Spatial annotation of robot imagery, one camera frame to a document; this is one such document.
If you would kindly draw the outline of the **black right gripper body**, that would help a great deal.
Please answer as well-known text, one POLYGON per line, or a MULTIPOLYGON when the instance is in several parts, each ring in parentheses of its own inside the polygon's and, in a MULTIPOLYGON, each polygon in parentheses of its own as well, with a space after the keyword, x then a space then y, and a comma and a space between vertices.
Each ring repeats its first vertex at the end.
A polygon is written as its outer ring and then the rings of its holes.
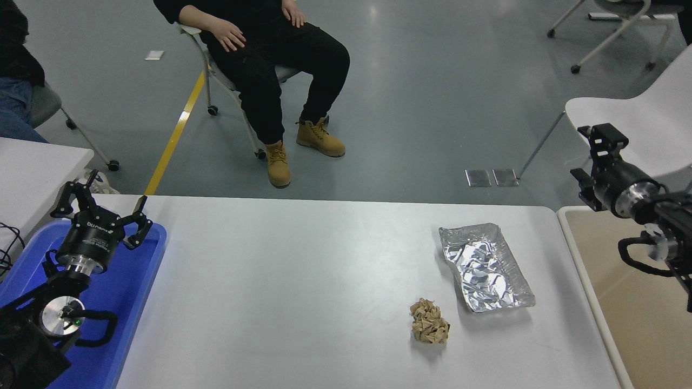
POLYGON ((613 214, 632 214, 633 206, 649 197, 649 177, 635 165, 593 162, 595 197, 613 214))

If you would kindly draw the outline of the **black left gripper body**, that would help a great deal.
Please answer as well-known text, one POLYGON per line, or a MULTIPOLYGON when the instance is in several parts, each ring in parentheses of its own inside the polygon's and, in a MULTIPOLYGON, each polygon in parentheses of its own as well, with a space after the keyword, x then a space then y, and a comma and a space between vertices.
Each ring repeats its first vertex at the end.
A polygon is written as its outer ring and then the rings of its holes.
POLYGON ((111 261, 118 243, 124 238, 124 227, 115 226, 119 215, 106 210, 81 210, 71 220, 71 228, 57 250, 57 261, 85 256, 94 261, 111 261))

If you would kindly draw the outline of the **person's right hand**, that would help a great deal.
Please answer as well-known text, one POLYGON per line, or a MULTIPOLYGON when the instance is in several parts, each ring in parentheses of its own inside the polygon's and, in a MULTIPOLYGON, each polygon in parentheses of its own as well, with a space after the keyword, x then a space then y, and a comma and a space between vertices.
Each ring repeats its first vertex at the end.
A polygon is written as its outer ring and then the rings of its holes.
POLYGON ((212 32, 226 52, 244 49, 245 43, 247 42, 240 28, 224 19, 218 19, 212 22, 210 32, 212 32))

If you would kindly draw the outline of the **person's left hand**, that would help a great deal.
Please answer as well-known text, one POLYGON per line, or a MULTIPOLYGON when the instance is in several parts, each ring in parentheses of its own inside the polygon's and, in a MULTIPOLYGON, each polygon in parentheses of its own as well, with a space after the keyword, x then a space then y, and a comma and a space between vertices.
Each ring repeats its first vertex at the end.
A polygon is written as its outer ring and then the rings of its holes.
POLYGON ((297 5, 297 1, 283 0, 281 1, 281 7, 284 16, 287 18, 289 22, 291 22, 291 25, 293 25, 297 29, 304 27, 306 22, 305 14, 297 5))

